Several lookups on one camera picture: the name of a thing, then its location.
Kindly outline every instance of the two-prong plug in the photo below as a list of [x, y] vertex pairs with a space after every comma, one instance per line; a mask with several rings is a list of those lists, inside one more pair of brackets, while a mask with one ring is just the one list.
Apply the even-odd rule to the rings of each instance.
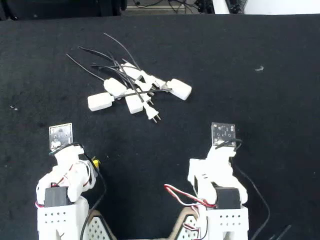
[[149, 106], [147, 102], [144, 101], [142, 105], [145, 109], [146, 115], [148, 116], [149, 120], [152, 119], [155, 123], [157, 123], [156, 117], [158, 118], [158, 120], [161, 120], [161, 118], [159, 117], [159, 112], [155, 110], [153, 107]]

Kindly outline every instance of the black power cord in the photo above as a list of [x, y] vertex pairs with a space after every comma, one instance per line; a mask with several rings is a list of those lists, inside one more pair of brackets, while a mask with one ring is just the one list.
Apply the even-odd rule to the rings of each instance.
[[233, 138], [233, 139], [230, 139], [230, 140], [227, 140], [227, 141], [224, 141], [224, 142], [218, 144], [218, 145], [215, 147], [215, 149], [219, 149], [219, 148], [221, 148], [221, 147], [223, 147], [223, 146], [225, 146], [225, 145], [227, 145], [227, 144], [229, 144], [229, 143], [239, 143], [239, 145], [236, 146], [236, 147], [234, 148], [234, 150], [233, 150], [233, 151], [236, 152], [236, 151], [241, 147], [241, 145], [242, 145], [242, 140], [241, 140], [241, 139], [238, 139], [238, 138]]
[[96, 77], [97, 79], [101, 80], [101, 81], [105, 81], [105, 79], [103, 79], [102, 77], [96, 75], [95, 73], [93, 73], [92, 71], [88, 70], [87, 68], [85, 68], [84, 66], [82, 66], [79, 62], [77, 62], [73, 57], [71, 57], [68, 53], [65, 54], [68, 58], [70, 58], [72, 60], [72, 62], [74, 62], [75, 64], [77, 64], [80, 68], [82, 68], [83, 70], [85, 70], [87, 73], [91, 74], [92, 76]]
[[[228, 143], [234, 143], [234, 142], [238, 142], [240, 143], [237, 147], [235, 147], [235, 151], [237, 151], [243, 141], [241, 139], [238, 139], [238, 138], [234, 138], [234, 139], [230, 139], [230, 140], [227, 140], [227, 141], [224, 141], [223, 143], [219, 144], [218, 146], [215, 147], [215, 149], [218, 149], [218, 148], [221, 148], [225, 145], [227, 145]], [[253, 186], [253, 188], [255, 189], [256, 193], [258, 194], [258, 196], [260, 197], [260, 199], [262, 200], [266, 210], [267, 210], [267, 217], [266, 219], [264, 220], [264, 222], [260, 225], [260, 227], [255, 231], [255, 233], [253, 234], [253, 236], [251, 237], [250, 240], [255, 240], [257, 238], [257, 236], [259, 235], [259, 233], [265, 228], [265, 226], [267, 225], [267, 223], [269, 222], [269, 219], [270, 219], [270, 215], [271, 215], [271, 211], [270, 211], [270, 207], [267, 203], [267, 201], [265, 200], [264, 196], [261, 194], [261, 192], [259, 191], [259, 189], [257, 188], [256, 184], [254, 183], [254, 181], [251, 180], [251, 178], [245, 173], [243, 172], [234, 162], [233, 160], [231, 159], [230, 160], [231, 164], [232, 164], [232, 167], [234, 167], [242, 176], [244, 176], [250, 183], [251, 185]]]
[[107, 34], [107, 33], [103, 33], [104, 35], [106, 35], [108, 38], [114, 40], [117, 44], [119, 44], [125, 51], [126, 53], [130, 56], [130, 58], [132, 59], [132, 62], [134, 63], [134, 65], [137, 67], [137, 69], [139, 71], [141, 71], [141, 68], [139, 67], [139, 65], [137, 64], [136, 60], [134, 59], [134, 57], [131, 55], [131, 53], [129, 52], [129, 50], [120, 42], [118, 41], [117, 39], [115, 39], [113, 36]]
[[163, 1], [164, 0], [159, 0], [159, 1], [157, 1], [155, 3], [152, 3], [152, 4], [149, 4], [149, 5], [140, 6], [140, 2], [139, 1], [133, 0], [134, 5], [139, 9], [144, 9], [144, 8], [147, 8], [147, 7], [155, 6], [155, 5], [158, 5], [159, 3], [163, 2]]

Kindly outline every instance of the black cable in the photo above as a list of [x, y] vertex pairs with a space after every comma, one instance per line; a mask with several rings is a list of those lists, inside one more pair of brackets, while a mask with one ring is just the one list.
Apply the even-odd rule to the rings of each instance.
[[79, 62], [77, 62], [73, 57], [71, 57], [68, 53], [65, 54], [68, 58], [70, 58], [75, 64], [77, 64], [80, 68], [82, 68], [83, 70], [85, 70], [87, 73], [91, 74], [92, 76], [98, 78], [101, 81], [105, 81], [102, 77], [94, 74], [93, 72], [91, 72], [90, 70], [86, 69], [84, 66], [82, 66]]
[[[119, 67], [119, 63], [116, 61], [114, 55], [110, 51], [108, 51], [108, 53], [109, 53], [111, 60], [113, 61], [113, 64], [115, 64], [116, 66]], [[125, 87], [128, 89], [129, 87], [128, 87], [127, 81], [124, 80], [123, 78], [121, 78], [121, 80], [122, 80], [123, 84], [125, 85]]]
[[281, 240], [283, 238], [283, 236], [290, 230], [291, 227], [292, 227], [291, 224], [286, 226], [285, 229], [280, 233], [280, 235], [277, 237], [276, 240]]
[[199, 239], [196, 239], [196, 240], [203, 240], [205, 239], [205, 237], [207, 236], [207, 233], [208, 233], [208, 225], [209, 225], [209, 222], [208, 222], [208, 217], [206, 217], [206, 230], [205, 230], [205, 234], [202, 238], [199, 238]]
[[[119, 68], [118, 65], [113, 65], [113, 66], [109, 66], [109, 67], [111, 67], [111, 68]], [[122, 67], [123, 67], [123, 68], [137, 69], [137, 70], [138, 70], [138, 68], [136, 68], [135, 66], [122, 66]]]
[[141, 71], [141, 68], [139, 67], [139, 65], [135, 61], [134, 57], [131, 55], [129, 50], [121, 42], [119, 42], [117, 39], [115, 39], [114, 37], [110, 36], [109, 34], [106, 34], [105, 32], [103, 34], [106, 35], [107, 37], [111, 38], [112, 40], [114, 40], [116, 43], [118, 43], [128, 53], [128, 55], [132, 59], [134, 65], [139, 69], [139, 71]]
[[128, 81], [128, 83], [130, 81], [132, 81], [133, 83], [135, 82], [135, 79], [130, 77], [129, 75], [126, 75], [125, 73], [117, 70], [117, 69], [114, 69], [110, 66], [106, 66], [106, 65], [99, 65], [99, 64], [92, 64], [91, 65], [92, 68], [98, 68], [98, 69], [109, 69], [109, 70], [112, 70], [113, 72], [117, 73], [119, 76], [125, 76], [125, 77], [128, 77], [128, 79], [126, 79], [126, 81]]
[[176, 14], [178, 14], [178, 11], [172, 6], [171, 0], [168, 0], [168, 4], [169, 4], [169, 6], [171, 7], [171, 9], [172, 9]]
[[[155, 90], [149, 90], [149, 91], [140, 91], [139, 94], [149, 94], [149, 93], [157, 93], [157, 92], [168, 92], [168, 91], [171, 91], [171, 90], [172, 90], [172, 88], [155, 89]], [[133, 95], [136, 95], [136, 93], [127, 93], [127, 94], [115, 96], [115, 98], [119, 99], [119, 98], [124, 98], [124, 97], [128, 97], [128, 96], [133, 96]]]
[[86, 51], [87, 53], [94, 54], [94, 55], [97, 55], [97, 56], [99, 56], [99, 57], [103, 57], [103, 58], [105, 58], [105, 59], [108, 59], [108, 60], [110, 60], [111, 62], [113, 61], [110, 56], [108, 56], [108, 55], [106, 55], [106, 54], [104, 54], [104, 53], [102, 53], [102, 52], [99, 52], [99, 51], [97, 51], [97, 50], [93, 50], [93, 49], [90, 49], [90, 48], [85, 48], [85, 47], [83, 47], [83, 46], [78, 46], [78, 48], [81, 49], [81, 50]]
[[157, 4], [159, 4], [159, 3], [163, 2], [163, 1], [164, 0], [159, 0], [159, 1], [155, 2], [155, 3], [153, 3], [153, 4], [139, 6], [140, 3], [138, 3], [136, 0], [133, 0], [134, 5], [139, 9], [144, 9], [144, 8], [147, 8], [147, 7], [155, 6], [155, 5], [157, 5]]
[[266, 217], [265, 221], [260, 225], [260, 227], [255, 231], [255, 233], [253, 234], [253, 236], [250, 239], [250, 240], [255, 240], [257, 238], [257, 236], [259, 235], [259, 233], [264, 229], [264, 227], [269, 222], [270, 212], [271, 212], [270, 207], [269, 207], [267, 201], [265, 200], [264, 196], [262, 196], [261, 192], [258, 190], [255, 183], [251, 180], [251, 178], [247, 174], [245, 174], [233, 161], [231, 161], [231, 163], [232, 163], [232, 166], [234, 168], [236, 168], [239, 171], [239, 173], [241, 173], [252, 184], [253, 188], [255, 189], [256, 193], [259, 195], [260, 199], [262, 200], [262, 202], [265, 205], [265, 208], [267, 210], [267, 217]]
[[60, 147], [57, 148], [56, 150], [49, 152], [49, 155], [50, 155], [50, 156], [51, 156], [51, 155], [55, 155], [55, 154], [57, 154], [58, 152], [60, 152], [61, 150], [67, 148], [67, 147], [77, 146], [77, 145], [80, 146], [80, 143], [78, 143], [78, 142], [72, 142], [72, 143], [69, 143], [69, 144], [60, 146]]
[[184, 5], [184, 9], [189, 9], [190, 12], [193, 14], [194, 12], [192, 11], [192, 9], [188, 6], [188, 5]]
[[223, 146], [225, 146], [225, 145], [227, 145], [229, 143], [233, 143], [233, 142], [239, 143], [239, 145], [234, 148], [234, 151], [236, 152], [242, 145], [242, 140], [238, 139], [238, 138], [233, 138], [233, 139], [224, 141], [224, 142], [220, 143], [219, 145], [217, 145], [215, 147], [215, 149], [219, 149], [219, 148], [221, 148], [221, 147], [223, 147]]

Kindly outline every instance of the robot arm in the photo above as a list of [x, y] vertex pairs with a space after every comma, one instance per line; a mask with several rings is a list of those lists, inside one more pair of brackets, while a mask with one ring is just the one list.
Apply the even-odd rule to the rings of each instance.
[[50, 173], [42, 177], [36, 186], [37, 203], [45, 205], [46, 189], [52, 187], [68, 187], [67, 196], [75, 203], [82, 192], [92, 189], [96, 183], [96, 172], [88, 160], [80, 160], [84, 150], [80, 146], [70, 145], [54, 156], [57, 165]]

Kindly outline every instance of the perforated plastic part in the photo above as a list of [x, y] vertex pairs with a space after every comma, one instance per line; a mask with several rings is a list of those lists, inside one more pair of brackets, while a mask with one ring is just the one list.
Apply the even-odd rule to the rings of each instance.
[[[186, 216], [184, 223], [190, 225], [193, 228], [197, 228], [197, 220], [193, 215]], [[191, 231], [183, 227], [181, 225], [181, 228], [179, 230], [179, 233], [177, 234], [176, 240], [194, 240], [198, 238], [198, 231]]]
[[94, 216], [87, 228], [89, 240], [111, 240], [108, 230], [105, 228], [100, 217]]
[[213, 209], [207, 213], [209, 225], [217, 232], [236, 232], [249, 230], [248, 209]]

